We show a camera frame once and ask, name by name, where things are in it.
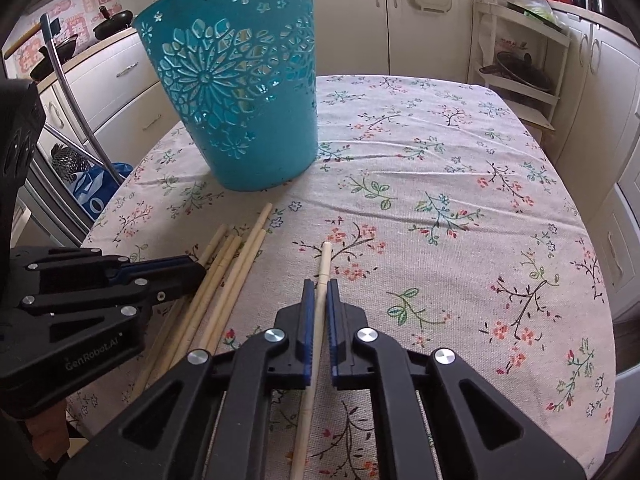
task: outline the clear plastic bag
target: clear plastic bag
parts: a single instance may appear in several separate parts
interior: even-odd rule
[[[547,0],[511,0],[511,3],[522,7],[523,9],[526,9],[527,12],[535,14],[540,18],[544,18],[555,25],[561,25]]]

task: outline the kitchen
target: kitchen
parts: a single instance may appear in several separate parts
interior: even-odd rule
[[[68,81],[109,158],[132,167],[179,117],[136,31],[126,28],[94,43],[92,29],[102,20],[100,6],[112,14],[130,10],[136,15],[153,1],[50,0],[24,16],[5,45],[6,50],[15,43],[43,11],[60,17],[63,39],[78,34],[76,54],[64,67]],[[409,0],[315,0],[318,75],[416,76],[482,85],[493,81],[499,87],[507,83],[485,78],[478,70],[494,62],[487,52],[508,45],[519,54],[529,53],[533,65],[550,77],[553,89],[543,96],[527,95],[528,115],[520,119],[542,144],[590,232],[612,316],[618,321],[635,319],[640,314],[640,49],[628,28],[591,10],[598,0],[589,9],[551,3],[566,26],[568,41],[559,43],[548,30],[540,33],[515,18],[503,21],[480,11],[506,1],[452,0],[447,12],[435,14],[415,9]],[[487,31],[495,41],[486,39]],[[41,35],[31,38],[7,60],[8,75],[28,76],[40,61],[37,51],[43,45]],[[506,90],[517,93],[518,88],[507,85]],[[55,76],[46,76],[38,89],[47,121],[92,152]],[[532,116],[531,110],[538,113]],[[43,132],[40,148],[45,160],[52,159],[57,142]],[[61,224],[43,212],[34,213],[38,204],[28,195],[21,195],[23,202],[48,234],[63,244],[82,242],[90,219]],[[81,216],[72,199],[66,202],[68,218]]]

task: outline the floral tablecloth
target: floral tablecloth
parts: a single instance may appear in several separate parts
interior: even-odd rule
[[[178,124],[84,245],[133,261],[197,255],[219,224],[246,234],[272,202],[219,351],[299,300],[329,240],[341,295],[371,326],[409,349],[455,350],[592,476],[613,406],[609,305],[584,225],[536,141],[491,90],[416,78],[319,78],[318,124],[312,167],[255,193],[221,188]],[[156,308],[149,341],[168,309]],[[70,397],[83,431],[126,406],[141,363]],[[369,398],[334,391],[322,363],[307,478],[375,478]],[[288,476],[298,402],[274,396],[267,478]]]

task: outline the metal pole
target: metal pole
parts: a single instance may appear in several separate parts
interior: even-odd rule
[[[60,87],[62,88],[62,93],[65,95],[65,98],[69,103],[71,113],[78,120],[80,128],[89,141],[89,144],[95,150],[95,153],[97,153],[98,158],[100,158],[100,160],[102,161],[102,166],[109,172],[109,174],[118,184],[122,184],[124,182],[124,178],[113,167],[113,164],[109,160],[107,154],[104,152],[102,146],[100,145],[100,142],[98,142],[98,140],[95,138],[94,132],[92,131],[91,126],[89,126],[89,123],[82,113],[82,110],[78,105],[78,101],[76,101],[76,98],[71,91],[71,86],[69,86],[69,82],[66,80],[65,74],[62,72],[60,58],[58,57],[56,46],[53,43],[53,34],[51,33],[49,15],[46,12],[40,17],[40,27],[42,29],[42,35],[44,36],[45,44],[47,45],[49,59],[51,60],[51,64],[53,65],[53,71],[56,73],[56,77],[58,78]]]
[[[59,132],[57,129],[55,129],[46,121],[44,123],[44,129],[47,130],[51,135],[56,137],[57,140],[61,141],[62,143],[66,144],[69,148],[74,150],[78,155],[84,156],[84,158],[87,158],[90,162],[94,163],[96,166],[100,166],[101,168],[104,169],[104,165],[102,164],[102,161],[99,158],[94,157],[82,146],[79,146],[78,144],[73,142],[71,139],[67,138],[65,134],[63,134],[62,132]]]

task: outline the teal plastic basket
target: teal plastic basket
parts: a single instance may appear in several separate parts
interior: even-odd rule
[[[223,186],[277,186],[314,161],[313,0],[159,0],[132,26]]]

